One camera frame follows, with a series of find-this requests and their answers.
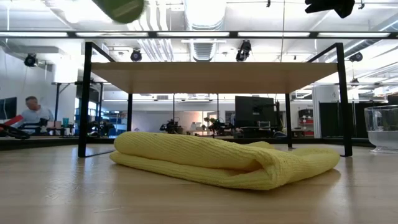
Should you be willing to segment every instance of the computer monitor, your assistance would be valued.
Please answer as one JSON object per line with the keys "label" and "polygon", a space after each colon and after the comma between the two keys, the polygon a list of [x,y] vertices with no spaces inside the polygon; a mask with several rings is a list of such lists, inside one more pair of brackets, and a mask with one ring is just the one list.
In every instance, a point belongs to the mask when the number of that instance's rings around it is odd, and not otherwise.
{"label": "computer monitor", "polygon": [[235,96],[235,113],[236,127],[259,127],[264,121],[277,125],[273,98]]}
{"label": "computer monitor", "polygon": [[11,119],[17,116],[17,98],[0,100],[0,120]]}

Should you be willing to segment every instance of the shelf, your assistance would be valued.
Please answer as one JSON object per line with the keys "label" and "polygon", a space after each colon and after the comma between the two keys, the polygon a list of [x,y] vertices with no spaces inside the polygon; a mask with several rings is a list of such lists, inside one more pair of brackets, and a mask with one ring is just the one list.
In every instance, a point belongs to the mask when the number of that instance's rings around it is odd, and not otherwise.
{"label": "shelf", "polygon": [[110,62],[92,72],[126,93],[290,93],[337,72],[335,63]]}

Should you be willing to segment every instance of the security camera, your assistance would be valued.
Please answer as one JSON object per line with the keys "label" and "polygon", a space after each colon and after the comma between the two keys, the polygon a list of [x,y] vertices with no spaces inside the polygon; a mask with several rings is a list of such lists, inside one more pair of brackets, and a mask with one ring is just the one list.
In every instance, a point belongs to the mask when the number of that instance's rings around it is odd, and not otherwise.
{"label": "security camera", "polygon": [[361,52],[358,52],[348,58],[351,62],[360,62],[363,59]]}
{"label": "security camera", "polygon": [[141,61],[142,55],[141,55],[140,49],[134,49],[134,50],[132,50],[130,59],[131,59],[133,62],[139,62],[139,61]]}
{"label": "security camera", "polygon": [[237,62],[244,62],[250,55],[251,44],[250,40],[243,40],[241,47],[238,49],[236,54]]}
{"label": "security camera", "polygon": [[36,67],[37,66],[36,54],[27,54],[24,64],[28,67]]}

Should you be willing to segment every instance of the cable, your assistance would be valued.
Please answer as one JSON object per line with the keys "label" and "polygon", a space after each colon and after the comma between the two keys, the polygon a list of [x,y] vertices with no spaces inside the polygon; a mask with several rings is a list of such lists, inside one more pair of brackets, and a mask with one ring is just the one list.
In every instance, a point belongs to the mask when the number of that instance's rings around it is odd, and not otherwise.
{"label": "cable", "polygon": [[22,93],[22,94],[24,94],[24,91],[25,91],[26,77],[27,77],[27,67],[26,67],[26,70],[25,70],[25,79],[24,79],[24,84],[22,85],[22,91],[21,91],[21,93]]}
{"label": "cable", "polygon": [[284,53],[284,37],[285,37],[285,3],[284,0],[284,15],[283,15],[283,23],[282,23],[282,47],[280,48],[280,62],[282,62],[282,54]]}

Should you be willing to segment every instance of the green object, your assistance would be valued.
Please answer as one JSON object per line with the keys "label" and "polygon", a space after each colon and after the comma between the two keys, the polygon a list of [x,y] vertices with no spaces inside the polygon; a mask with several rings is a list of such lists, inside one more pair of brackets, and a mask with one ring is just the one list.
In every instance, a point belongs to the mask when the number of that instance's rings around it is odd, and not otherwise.
{"label": "green object", "polygon": [[144,10],[144,0],[93,0],[112,20],[123,24],[139,18]]}

